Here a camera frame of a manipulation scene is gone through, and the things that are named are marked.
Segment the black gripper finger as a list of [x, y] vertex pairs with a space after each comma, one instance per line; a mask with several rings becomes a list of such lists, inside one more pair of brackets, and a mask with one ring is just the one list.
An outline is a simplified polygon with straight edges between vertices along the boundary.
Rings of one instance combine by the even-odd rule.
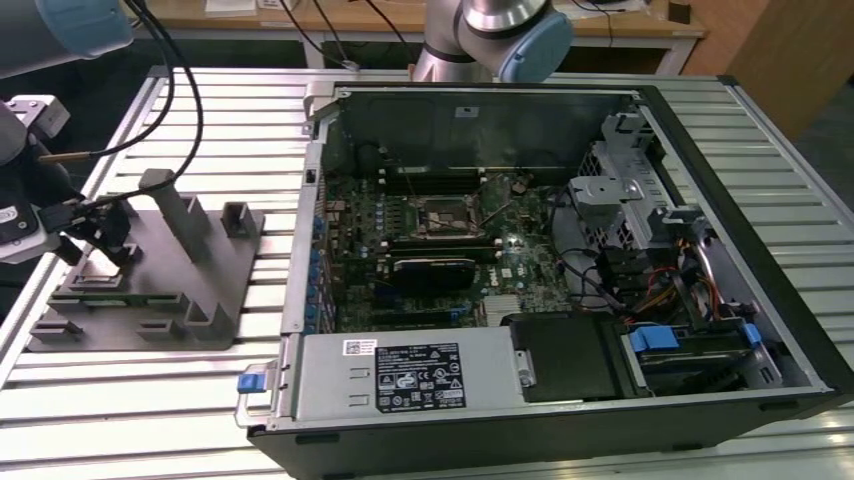
[[116, 266], [124, 266], [131, 261], [131, 247], [126, 241], [134, 217], [135, 210], [127, 200], [88, 205], [86, 242], [102, 251]]
[[56, 248], [56, 256], [68, 266], [76, 266], [83, 259], [84, 250], [80, 245], [86, 244], [86, 240], [74, 233], [60, 233], [59, 240], [60, 245]]

